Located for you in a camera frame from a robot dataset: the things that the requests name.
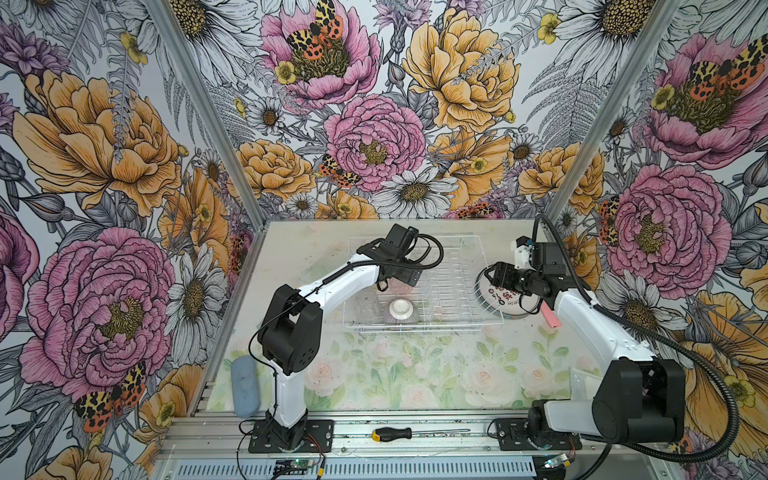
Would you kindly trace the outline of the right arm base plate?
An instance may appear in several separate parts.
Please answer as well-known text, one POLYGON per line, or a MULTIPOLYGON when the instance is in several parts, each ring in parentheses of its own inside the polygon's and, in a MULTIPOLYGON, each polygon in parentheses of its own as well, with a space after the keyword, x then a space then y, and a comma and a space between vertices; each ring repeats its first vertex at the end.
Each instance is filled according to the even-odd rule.
POLYGON ((492 425, 501 451, 579 451, 581 439, 548 427, 531 427, 523 418, 498 418, 492 425))

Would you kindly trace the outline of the pink glass cup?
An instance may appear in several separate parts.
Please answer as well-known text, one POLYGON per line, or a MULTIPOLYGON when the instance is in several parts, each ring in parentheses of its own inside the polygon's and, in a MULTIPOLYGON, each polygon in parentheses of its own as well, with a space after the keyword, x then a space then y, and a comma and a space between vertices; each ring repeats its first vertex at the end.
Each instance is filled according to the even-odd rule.
POLYGON ((408 297, 412 291, 412 286, 396 279, 391 280, 388 284, 388 292, 395 297, 408 297))

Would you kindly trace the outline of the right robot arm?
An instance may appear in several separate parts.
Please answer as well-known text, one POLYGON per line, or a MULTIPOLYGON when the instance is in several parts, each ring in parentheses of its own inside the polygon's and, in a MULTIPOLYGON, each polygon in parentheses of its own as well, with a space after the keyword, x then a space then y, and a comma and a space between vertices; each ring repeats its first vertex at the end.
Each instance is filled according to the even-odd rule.
POLYGON ((610 444, 673 442, 684 431, 684 372, 636 340, 608 314, 594 294, 568 272, 565 255, 552 242, 522 236, 513 260, 498 262, 489 283, 520 296, 533 296, 545 320, 570 326, 599 361, 600 383, 584 398, 532 404, 527 437, 541 446, 555 434, 576 434, 610 444))

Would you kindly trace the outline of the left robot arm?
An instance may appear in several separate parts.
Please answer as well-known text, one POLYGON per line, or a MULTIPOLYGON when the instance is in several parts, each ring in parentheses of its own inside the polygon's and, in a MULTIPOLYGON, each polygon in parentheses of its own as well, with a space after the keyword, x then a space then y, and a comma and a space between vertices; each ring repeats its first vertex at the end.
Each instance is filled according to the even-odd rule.
POLYGON ((421 274, 439 266, 444 256, 435 237, 396 224, 386 237, 358 247, 325 277, 300 288, 280 286, 252 337, 274 377, 273 404, 262 433, 252 437, 283 451, 295 451, 308 440, 303 373, 319 352, 324 315, 366 288, 386 290, 391 279, 414 287, 421 274))

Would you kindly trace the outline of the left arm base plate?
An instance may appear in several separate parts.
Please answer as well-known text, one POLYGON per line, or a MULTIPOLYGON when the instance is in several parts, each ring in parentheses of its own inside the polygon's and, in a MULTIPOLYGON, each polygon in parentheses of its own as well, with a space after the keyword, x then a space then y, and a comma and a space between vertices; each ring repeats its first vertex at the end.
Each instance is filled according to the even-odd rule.
POLYGON ((332 420, 299 421, 291 428, 275 421, 257 420, 251 427, 247 450, 251 454, 329 453, 334 427, 332 420))

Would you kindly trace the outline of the white wire dish rack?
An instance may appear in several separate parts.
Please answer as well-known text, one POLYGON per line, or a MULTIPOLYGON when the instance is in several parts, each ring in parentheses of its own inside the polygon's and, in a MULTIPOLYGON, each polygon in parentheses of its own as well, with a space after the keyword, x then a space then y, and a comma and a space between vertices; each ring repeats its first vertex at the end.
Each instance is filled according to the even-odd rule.
POLYGON ((341 307, 341 323, 360 333, 474 331, 496 326, 503 319, 483 309, 475 297, 475 280, 487 267, 481 239, 477 235, 439 235, 444 257, 440 265, 422 272, 408 297, 395 297, 377 287, 353 295, 341 307), (410 300, 419 321, 389 325, 385 316, 389 303, 397 298, 410 300))

